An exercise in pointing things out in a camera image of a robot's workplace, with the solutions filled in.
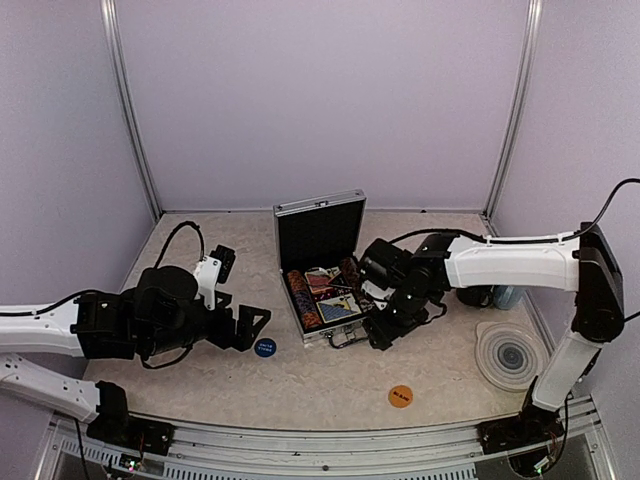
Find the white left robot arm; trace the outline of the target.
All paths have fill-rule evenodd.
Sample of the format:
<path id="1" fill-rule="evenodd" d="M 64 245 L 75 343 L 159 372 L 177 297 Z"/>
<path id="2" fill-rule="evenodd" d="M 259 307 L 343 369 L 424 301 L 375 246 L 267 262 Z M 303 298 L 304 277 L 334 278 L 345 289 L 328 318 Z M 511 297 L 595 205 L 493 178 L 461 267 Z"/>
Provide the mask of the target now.
<path id="1" fill-rule="evenodd" d="M 230 306 L 217 274 L 151 267 L 135 287 L 113 294 L 84 290 L 48 307 L 1 315 L 1 385 L 87 425 L 121 445 L 140 434 L 125 390 L 82 381 L 62 370 L 80 360 L 140 360 L 149 371 L 182 362 L 201 342 L 251 349 L 271 319 L 258 307 Z"/>

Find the blue round button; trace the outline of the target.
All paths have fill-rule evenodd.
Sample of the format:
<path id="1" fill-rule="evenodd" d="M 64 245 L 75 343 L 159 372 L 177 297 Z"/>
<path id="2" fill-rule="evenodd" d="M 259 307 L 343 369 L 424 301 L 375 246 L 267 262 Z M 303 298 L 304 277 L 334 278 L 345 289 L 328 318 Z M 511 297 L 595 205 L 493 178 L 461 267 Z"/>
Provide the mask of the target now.
<path id="1" fill-rule="evenodd" d="M 261 358 L 269 358 L 277 351 L 277 344 L 271 338 L 259 339 L 254 345 L 254 352 Z"/>

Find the blue playing card deck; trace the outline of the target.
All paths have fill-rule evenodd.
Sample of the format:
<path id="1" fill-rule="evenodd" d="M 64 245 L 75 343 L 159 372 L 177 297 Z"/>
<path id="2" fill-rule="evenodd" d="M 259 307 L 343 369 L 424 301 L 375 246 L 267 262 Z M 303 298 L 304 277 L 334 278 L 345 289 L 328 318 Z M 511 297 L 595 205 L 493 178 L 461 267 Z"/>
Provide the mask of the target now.
<path id="1" fill-rule="evenodd" d="M 357 316 L 361 310 L 351 297 L 337 297 L 317 303 L 320 317 L 324 323 L 333 323 Z"/>

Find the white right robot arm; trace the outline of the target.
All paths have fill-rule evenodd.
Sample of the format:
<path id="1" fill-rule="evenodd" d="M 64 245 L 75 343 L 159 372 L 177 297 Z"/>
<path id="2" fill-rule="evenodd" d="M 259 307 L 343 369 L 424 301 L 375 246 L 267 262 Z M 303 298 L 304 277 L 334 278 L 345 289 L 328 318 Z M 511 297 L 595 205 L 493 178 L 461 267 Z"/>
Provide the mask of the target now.
<path id="1" fill-rule="evenodd" d="M 375 239 L 358 269 L 375 307 L 365 328 L 370 344 L 389 349 L 429 321 L 426 308 L 453 290 L 510 286 L 574 296 L 574 317 L 531 388 L 531 403 L 513 419 L 511 433 L 535 442 L 603 347 L 618 338 L 625 315 L 623 275 L 606 236 L 594 223 L 576 231 L 533 237 L 495 237 L 461 229 L 428 228 L 409 251 L 400 242 Z"/>

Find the red playing card deck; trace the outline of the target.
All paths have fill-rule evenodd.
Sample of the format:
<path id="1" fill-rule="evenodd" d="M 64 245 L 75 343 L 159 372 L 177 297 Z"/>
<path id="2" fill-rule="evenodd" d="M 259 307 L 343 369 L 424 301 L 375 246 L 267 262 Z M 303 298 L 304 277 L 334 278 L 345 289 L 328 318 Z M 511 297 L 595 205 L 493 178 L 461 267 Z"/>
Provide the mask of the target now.
<path id="1" fill-rule="evenodd" d="M 333 290 L 332 281 L 339 275 L 337 267 L 312 267 L 304 274 L 306 283 L 312 294 L 324 294 Z"/>

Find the orange round button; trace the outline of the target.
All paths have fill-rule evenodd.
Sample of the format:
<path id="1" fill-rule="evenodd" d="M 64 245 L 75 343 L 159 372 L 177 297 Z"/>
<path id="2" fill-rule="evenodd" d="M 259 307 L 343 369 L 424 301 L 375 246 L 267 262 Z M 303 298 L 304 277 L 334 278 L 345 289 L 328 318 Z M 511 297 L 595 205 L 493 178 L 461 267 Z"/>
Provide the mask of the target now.
<path id="1" fill-rule="evenodd" d="M 389 390 L 388 401 L 394 407 L 403 409 L 408 407 L 414 399 L 413 391 L 409 386 L 396 385 Z"/>

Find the aluminium poker chip case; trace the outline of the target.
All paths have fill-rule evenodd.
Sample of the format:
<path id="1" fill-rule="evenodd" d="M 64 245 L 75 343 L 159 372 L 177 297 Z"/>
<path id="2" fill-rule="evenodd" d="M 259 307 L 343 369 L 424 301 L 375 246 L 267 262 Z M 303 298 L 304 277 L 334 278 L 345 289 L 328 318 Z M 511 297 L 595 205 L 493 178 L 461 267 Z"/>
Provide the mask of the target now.
<path id="1" fill-rule="evenodd" d="M 361 290 L 355 257 L 365 205 L 364 192 L 356 189 L 273 207 L 279 273 L 293 318 L 306 345 L 324 339 L 331 348 L 342 350 L 367 340 L 363 321 L 374 304 Z M 361 313 L 306 330 L 287 274 L 298 270 L 304 276 L 312 267 L 337 267 L 340 270 L 332 281 L 331 292 L 314 295 L 309 290 L 317 311 L 318 302 L 346 296 L 357 303 Z"/>

